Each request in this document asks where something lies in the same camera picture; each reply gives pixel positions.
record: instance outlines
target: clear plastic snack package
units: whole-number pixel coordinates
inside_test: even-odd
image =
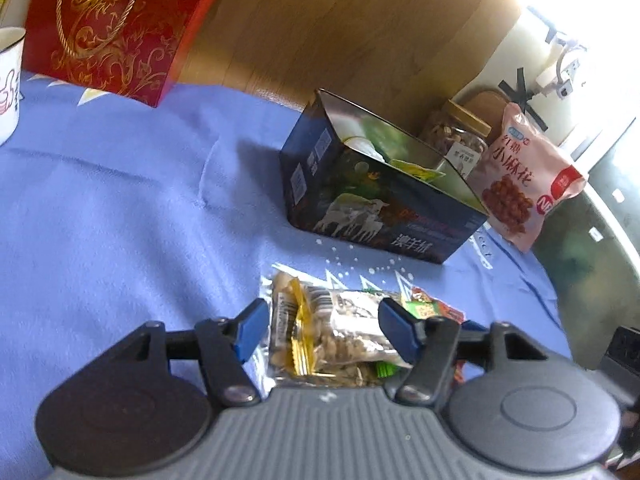
[[[314,374],[297,374],[294,370],[292,333],[295,329],[298,303],[292,282],[299,281],[285,272],[272,280],[264,278],[260,296],[271,305],[268,336],[254,352],[257,386],[263,396],[277,385],[364,387],[381,384],[374,363],[326,366]]]
[[[265,395],[276,385],[375,386],[398,367],[409,368],[380,330],[383,298],[391,297],[420,319],[465,320],[463,312],[416,286],[403,298],[396,292],[330,289],[280,272],[263,280],[261,296],[271,305],[269,336],[255,355]],[[461,369],[459,364],[457,382],[462,382]]]
[[[489,224],[519,250],[528,251],[545,215],[580,193],[586,178],[515,103],[502,118],[502,135],[484,152],[467,179],[491,213]]]
[[[398,294],[335,290],[301,283],[295,293],[301,320],[296,326],[297,336],[298,340],[305,338],[303,350],[308,359],[306,363],[301,361],[300,369],[308,366],[312,372],[318,372],[327,367],[380,361],[408,366],[378,323],[380,301],[390,296],[400,301]]]

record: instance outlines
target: gray gripper base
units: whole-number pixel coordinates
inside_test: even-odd
[[[436,415],[382,388],[276,388],[254,408],[223,412],[189,454],[138,480],[613,480],[592,465],[527,477],[459,448]],[[55,469],[49,480],[88,480]]]

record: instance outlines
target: jar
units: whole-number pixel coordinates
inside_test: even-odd
[[[464,179],[488,149],[491,126],[452,100],[430,115],[420,138],[443,155]]]

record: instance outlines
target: open box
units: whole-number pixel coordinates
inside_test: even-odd
[[[438,264],[488,216],[438,152],[325,90],[280,150],[280,169],[293,226]]]

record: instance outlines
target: white mug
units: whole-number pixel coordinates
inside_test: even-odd
[[[18,125],[25,34],[21,27],[0,28],[0,144],[11,137]]]

